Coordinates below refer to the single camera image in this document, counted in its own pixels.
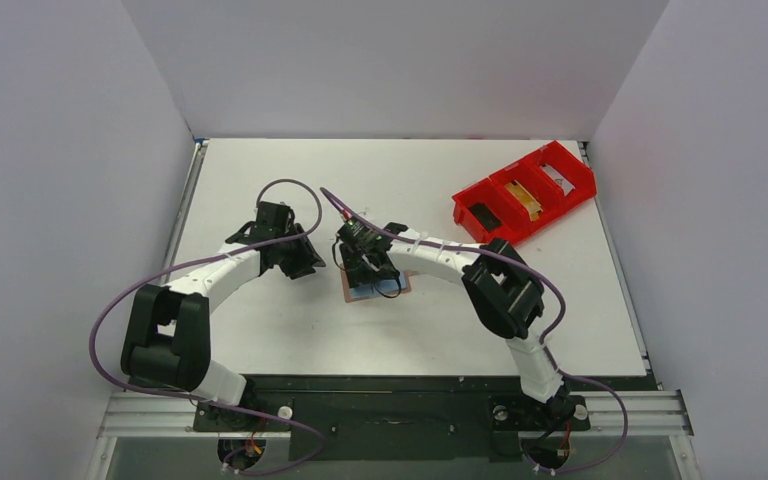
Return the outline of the brown leather card holder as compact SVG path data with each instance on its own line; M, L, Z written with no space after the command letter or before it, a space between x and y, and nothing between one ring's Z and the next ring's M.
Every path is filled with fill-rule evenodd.
M351 287L347 274L342 272L341 282L344 301L346 303L353 303L374 298L395 298L398 295L407 294L411 291L410 276L411 272L402 271L399 281L383 280L375 285Z

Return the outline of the white patterned card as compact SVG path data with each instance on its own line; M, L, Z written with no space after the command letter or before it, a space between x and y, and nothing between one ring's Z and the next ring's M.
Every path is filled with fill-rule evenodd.
M563 191L564 196L569 196L575 186L555 167L543 164L541 170Z

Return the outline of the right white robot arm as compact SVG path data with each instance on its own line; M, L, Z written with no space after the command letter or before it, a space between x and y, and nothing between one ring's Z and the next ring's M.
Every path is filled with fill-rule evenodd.
M481 324L508 346L527 396L526 418L548 427L563 415L563 378L534 326L544 312L545 287L507 241L453 243L395 222L373 228L356 217L336 236L346 274L363 284L414 272L463 286Z

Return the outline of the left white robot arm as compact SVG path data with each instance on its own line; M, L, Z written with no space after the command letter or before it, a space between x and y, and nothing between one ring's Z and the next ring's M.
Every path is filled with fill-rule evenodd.
M164 285L140 287L125 335L122 371L218 401L219 416L232 429L251 427L258 402L245 394L244 376L213 359L210 316L241 286L274 267L292 280L324 267L302 231L290 206L261 202L255 219L222 244L217 261Z

